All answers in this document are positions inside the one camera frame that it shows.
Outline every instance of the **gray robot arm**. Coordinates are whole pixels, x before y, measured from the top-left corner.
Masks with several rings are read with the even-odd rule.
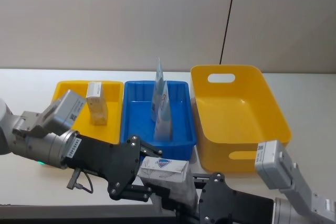
[[[288,222],[274,223],[308,223],[308,219],[311,223],[335,223],[335,202],[311,191],[298,164],[279,141],[258,145],[255,168],[269,189],[279,189],[289,200],[277,199],[274,211],[275,218]]]
[[[0,99],[0,154],[16,155],[62,168],[61,161],[75,139],[71,130],[85,99],[67,91],[43,113],[13,115]]]

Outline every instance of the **yellow storage bin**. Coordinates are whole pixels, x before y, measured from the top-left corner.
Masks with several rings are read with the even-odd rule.
[[[289,126],[259,69],[195,66],[191,77],[197,149],[205,170],[253,173],[259,142],[288,144]]]
[[[60,98],[68,89],[71,89],[85,98],[89,82],[90,81],[61,81],[56,86],[52,100],[54,101]],[[79,131],[82,135],[111,144],[119,144],[124,85],[122,82],[116,81],[102,81],[102,85],[109,110],[107,125],[91,124],[90,111],[88,105],[85,104],[72,128]]]

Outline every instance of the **white table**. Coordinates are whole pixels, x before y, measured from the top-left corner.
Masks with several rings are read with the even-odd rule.
[[[264,74],[292,130],[288,152],[310,187],[336,199],[336,74]],[[154,72],[24,70],[0,69],[0,97],[14,114],[24,110],[40,112],[50,103],[58,81],[62,80],[154,80]],[[188,72],[165,72],[165,79],[186,81]],[[192,172],[204,172],[196,152],[191,160]],[[0,156],[0,204],[34,207],[0,206],[0,218],[20,216],[57,217],[64,207],[69,215],[148,216],[155,215],[152,203],[113,201],[107,193],[107,182],[92,177],[94,194],[66,188],[72,170],[41,166],[34,161],[8,154]],[[226,178],[228,185],[269,198],[283,197],[270,191],[256,176]]]

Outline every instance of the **cable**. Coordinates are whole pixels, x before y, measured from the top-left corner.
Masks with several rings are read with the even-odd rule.
[[[80,183],[75,183],[73,186],[76,187],[77,189],[83,189],[84,191],[87,191],[88,193],[93,194],[93,185],[92,185],[91,179],[90,179],[90,177],[89,177],[89,175],[87,173],[84,173],[84,174],[85,174],[85,176],[87,177],[87,179],[89,181],[91,190],[89,190],[88,188],[86,188],[85,186],[83,186]]]
[[[231,8],[232,8],[232,2],[233,0],[230,1],[230,7],[229,7],[229,13],[227,15],[227,20],[226,20],[226,27],[225,27],[225,32],[224,32],[224,40],[223,40],[223,46],[222,46],[222,54],[220,55],[221,59],[219,60],[219,64],[222,64],[222,58],[223,58],[223,53],[224,53],[224,44],[226,40],[226,34],[227,34],[227,28],[229,26],[229,20],[230,20],[230,14],[231,14]]]
[[[89,175],[88,175],[87,173],[84,173],[84,174],[85,174],[85,176],[88,178],[88,181],[89,181],[91,190],[89,190],[89,189],[87,189],[87,188],[85,188],[85,187],[83,187],[83,189],[84,189],[85,191],[87,191],[88,193],[93,194],[93,185],[92,185],[91,179],[90,179],[90,177],[89,177]]]

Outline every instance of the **small white box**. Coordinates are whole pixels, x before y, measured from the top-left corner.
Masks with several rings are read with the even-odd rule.
[[[86,93],[86,101],[88,103],[92,123],[94,125],[106,125],[108,119],[108,108],[101,82],[89,82]]]
[[[138,176],[144,184],[170,189],[169,198],[184,203],[194,209],[197,206],[197,193],[189,161],[145,157]]]

